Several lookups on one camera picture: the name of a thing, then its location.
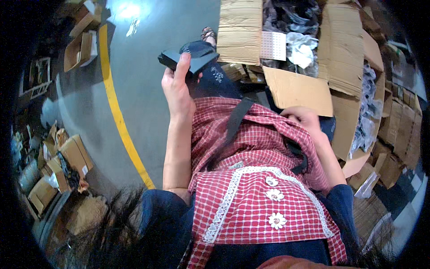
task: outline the white lace trim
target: white lace trim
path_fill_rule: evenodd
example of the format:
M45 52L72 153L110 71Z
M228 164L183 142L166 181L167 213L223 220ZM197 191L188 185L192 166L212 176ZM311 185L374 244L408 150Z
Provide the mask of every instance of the white lace trim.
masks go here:
M233 201L234 196L237 192L237 187L239 186L240 178L242 177L242 169L239 168L234 171L233 177L228 184L227 192L222 199L222 203L219 205L218 210L216 211L215 217L211 223L211 225L206 228L205 234L203 236L203 242L205 243L213 243L221 229L222 223L224 223L225 216L231 206L231 202Z
M321 206L319 200L316 198L316 196L308 191L303 184L298 181L296 178L292 176L286 176L284 173L279 170L277 167L255 167L255 166L246 166L239 169L236 169L236 171L233 174L233 177L228 185L227 192L224 195L224 198L221 202L221 204L218 207L218 210L216 211L215 217L212 221L212 223L209 225L208 228L206 228L206 231L203 236L203 242L205 243L214 243L215 239L219 233L219 230L221 229L222 223L224 223L225 217L227 215L228 210L230 209L231 202L234 199L234 196L236 195L237 188L239 187L239 182L243 174L247 173L258 173L258 172L272 172L277 177L292 181L300 186L300 189L310 198L312 203L315 205L316 210L319 214L319 219L321 221L322 225L322 231L324 232L324 235L326 237L332 237L334 236L333 232L330 231L330 229L327 227L326 217L324 216L324 210Z

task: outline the person's right hand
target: person's right hand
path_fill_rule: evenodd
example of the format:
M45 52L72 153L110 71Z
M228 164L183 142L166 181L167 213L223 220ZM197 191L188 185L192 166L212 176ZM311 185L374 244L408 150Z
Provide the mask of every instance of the person's right hand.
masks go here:
M171 119L192 120L196 105L190 96L185 76L190 68L191 54L183 53L174 72L170 68L164 71L161 86L169 105Z
M307 129L314 142L327 137L321 131L318 115L313 109L306 108L304 106L292 106L284 109L280 115L287 117Z

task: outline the cardboard flap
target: cardboard flap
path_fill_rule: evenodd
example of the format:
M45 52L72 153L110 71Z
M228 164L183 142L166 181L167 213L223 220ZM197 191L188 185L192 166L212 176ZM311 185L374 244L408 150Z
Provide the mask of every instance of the cardboard flap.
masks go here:
M262 12L261 0L221 0L219 62L260 65Z
M345 178L353 176L360 172L367 159L369 159L370 151L365 153L362 150L357 150L354 153L353 159L347 159L342 171L344 172Z
M299 105L312 108L320 116L333 117L332 98L325 80L266 66L263 71L278 108Z
M321 36L329 31L330 41L323 40L318 46L318 64L322 67L318 77L328 78L330 88L336 91L360 97L364 53L359 12L349 5L328 4L323 12L324 20Z
M378 47L378 43L365 31L363 30L363 48L364 48L364 59L366 59L370 67L376 71L384 71L384 63L382 62L381 52Z

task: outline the label on box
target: label on box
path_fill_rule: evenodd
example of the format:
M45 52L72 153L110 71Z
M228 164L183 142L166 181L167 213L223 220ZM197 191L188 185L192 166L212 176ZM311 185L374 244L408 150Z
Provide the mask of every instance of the label on box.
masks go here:
M86 165L82 167L82 173L84 176L86 176L86 173L88 173L88 167Z
M262 32L260 58L286 61L286 34Z

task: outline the apron strap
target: apron strap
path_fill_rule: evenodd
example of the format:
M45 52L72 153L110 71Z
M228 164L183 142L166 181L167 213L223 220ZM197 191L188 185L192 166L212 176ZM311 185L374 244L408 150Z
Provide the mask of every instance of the apron strap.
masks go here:
M234 139L236 138L237 132L239 131L240 124L242 123L243 118L245 117L248 110L252 107L254 101L249 99L248 97L243 98L239 104L233 109L230 114L230 117L227 121L227 136L225 138L224 143L219 147L209 158L207 162L208 171L212 171L215 167L215 162L217 161L221 151L230 145ZM307 169L307 157L303 154L303 151L300 148L300 145L291 139L285 139L284 143L288 145L291 153L299 158L302 158L303 161L296 167L291 169L295 175L303 173Z

